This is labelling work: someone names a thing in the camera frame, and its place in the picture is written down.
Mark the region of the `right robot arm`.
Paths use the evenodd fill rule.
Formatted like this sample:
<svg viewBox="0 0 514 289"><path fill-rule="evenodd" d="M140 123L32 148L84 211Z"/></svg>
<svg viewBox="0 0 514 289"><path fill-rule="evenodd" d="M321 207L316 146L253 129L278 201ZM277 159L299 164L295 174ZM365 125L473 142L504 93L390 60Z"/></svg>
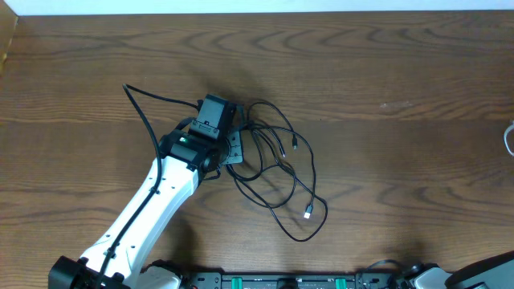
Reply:
<svg viewBox="0 0 514 289"><path fill-rule="evenodd" d="M397 289L513 289L513 252L447 272L436 263L420 263L395 277Z"/></svg>

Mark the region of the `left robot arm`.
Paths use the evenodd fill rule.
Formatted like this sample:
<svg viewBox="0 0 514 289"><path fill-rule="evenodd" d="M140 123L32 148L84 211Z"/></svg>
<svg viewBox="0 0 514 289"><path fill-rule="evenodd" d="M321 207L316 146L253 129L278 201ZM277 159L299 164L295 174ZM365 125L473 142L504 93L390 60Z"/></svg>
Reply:
<svg viewBox="0 0 514 289"><path fill-rule="evenodd" d="M141 187L118 218L78 260L60 257L48 287L178 288L182 277L145 261L169 220L195 192L205 175L228 164L234 153L237 104L208 95L198 116L183 122L155 144L157 156Z"/></svg>

